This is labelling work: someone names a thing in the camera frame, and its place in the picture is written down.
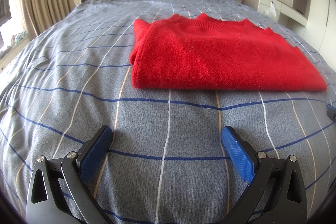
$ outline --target bed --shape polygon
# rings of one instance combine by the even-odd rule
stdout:
[[[134,20],[175,13],[271,27],[305,54],[327,91],[134,89]],[[335,71],[302,38],[235,0],[87,1],[30,42],[2,75],[0,187],[23,217],[36,158],[77,151],[103,124],[114,140],[87,186],[115,223],[222,220],[247,185],[221,146],[226,125],[256,151],[297,156],[309,215],[336,177],[336,125],[326,115],[336,102]]]

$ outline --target white cabinet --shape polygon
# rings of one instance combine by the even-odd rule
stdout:
[[[281,2],[277,0],[259,0],[259,3],[271,7],[271,2],[274,4],[274,8],[278,11],[281,10]]]
[[[320,54],[328,65],[336,69],[336,1],[330,0],[327,28],[320,48]]]
[[[265,4],[259,3],[257,11],[259,13],[263,14],[263,15],[266,15],[267,12],[269,11],[269,9],[270,9],[269,6],[266,6]],[[275,10],[275,12],[277,13],[277,20],[275,22],[278,22],[279,21],[279,16],[280,16],[280,11]]]
[[[326,31],[329,0],[311,0],[310,12],[303,39],[316,50],[320,49]]]
[[[23,48],[30,42],[26,37],[19,44],[15,45],[3,58],[0,59],[0,74],[5,67],[23,50]]]

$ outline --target plastic bag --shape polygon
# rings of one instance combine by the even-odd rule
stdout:
[[[265,11],[265,15],[268,16],[271,20],[277,22],[277,12],[275,11],[274,3],[271,1],[271,7]]]

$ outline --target nightstand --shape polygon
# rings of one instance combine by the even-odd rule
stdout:
[[[295,21],[294,24],[301,25],[302,28],[307,26],[307,19],[302,14],[279,0],[241,0],[242,4],[254,8],[261,14],[265,14],[270,9],[271,2],[273,2],[277,13],[277,23],[289,29],[293,24],[292,21]]]

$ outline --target window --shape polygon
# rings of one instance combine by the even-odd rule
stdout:
[[[9,0],[0,0],[0,26],[11,19],[11,11],[9,10]],[[4,46],[2,35],[0,32],[0,47]]]

